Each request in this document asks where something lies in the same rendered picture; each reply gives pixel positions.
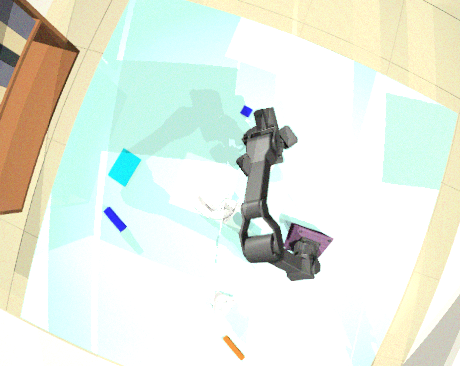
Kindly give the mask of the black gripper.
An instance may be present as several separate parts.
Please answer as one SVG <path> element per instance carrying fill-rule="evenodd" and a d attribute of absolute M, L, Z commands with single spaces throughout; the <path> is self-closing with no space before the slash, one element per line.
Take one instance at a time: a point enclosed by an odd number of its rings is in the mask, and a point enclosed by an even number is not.
<path fill-rule="evenodd" d="M 281 129 L 279 129 L 279 133 L 280 133 L 280 139 L 282 140 L 284 144 L 284 150 L 290 149 L 291 147 L 296 145 L 296 143 L 298 142 L 296 135 L 293 133 L 289 125 L 285 125 Z M 245 153 L 242 156 L 240 156 L 238 159 L 236 159 L 236 163 L 238 164 L 242 172 L 245 174 L 245 176 L 248 177 L 250 159 L 247 156 L 247 154 Z"/>

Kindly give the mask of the orange flat bar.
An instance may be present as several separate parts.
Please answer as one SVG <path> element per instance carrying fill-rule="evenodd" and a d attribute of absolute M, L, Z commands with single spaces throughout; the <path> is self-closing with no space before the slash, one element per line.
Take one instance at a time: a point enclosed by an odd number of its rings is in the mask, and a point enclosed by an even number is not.
<path fill-rule="evenodd" d="M 242 361 L 245 356 L 243 353 L 240 351 L 240 349 L 235 346 L 235 343 L 229 338 L 229 336 L 224 336 L 224 341 L 225 343 L 230 347 L 231 350 L 235 353 L 235 355 Z"/>

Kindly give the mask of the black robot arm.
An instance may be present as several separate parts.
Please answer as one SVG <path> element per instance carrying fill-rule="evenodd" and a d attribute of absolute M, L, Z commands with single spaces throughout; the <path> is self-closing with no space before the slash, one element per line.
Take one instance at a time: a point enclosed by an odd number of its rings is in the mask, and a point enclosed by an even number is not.
<path fill-rule="evenodd" d="M 244 203 L 240 206 L 242 225 L 239 239 L 243 256 L 250 263 L 268 263 L 286 271 L 290 281 L 314 279 L 321 272 L 318 260 L 320 242 L 302 237 L 293 254 L 285 249 L 280 225 L 270 215 L 268 192 L 271 167 L 283 163 L 284 144 L 280 139 L 274 107 L 254 112 L 256 126 L 241 138 L 246 146 L 250 167 Z M 248 236 L 252 219 L 262 218 L 273 233 Z"/>

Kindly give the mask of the small blue block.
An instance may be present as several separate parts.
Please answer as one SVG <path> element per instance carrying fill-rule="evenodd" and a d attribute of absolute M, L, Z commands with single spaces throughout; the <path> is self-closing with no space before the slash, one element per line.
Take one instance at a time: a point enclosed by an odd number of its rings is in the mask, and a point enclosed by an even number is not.
<path fill-rule="evenodd" d="M 107 207 L 103 211 L 107 217 L 114 223 L 114 225 L 120 230 L 123 231 L 127 226 L 121 221 L 120 217 L 111 209 Z"/>

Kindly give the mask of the blue flat square plate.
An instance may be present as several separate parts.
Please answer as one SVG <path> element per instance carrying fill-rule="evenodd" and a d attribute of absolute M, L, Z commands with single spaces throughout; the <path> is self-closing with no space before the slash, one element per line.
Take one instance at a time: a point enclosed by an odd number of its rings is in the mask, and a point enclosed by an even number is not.
<path fill-rule="evenodd" d="M 249 118 L 251 112 L 253 112 L 253 110 L 247 106 L 244 106 L 243 110 L 241 110 L 241 114 L 247 116 Z"/>

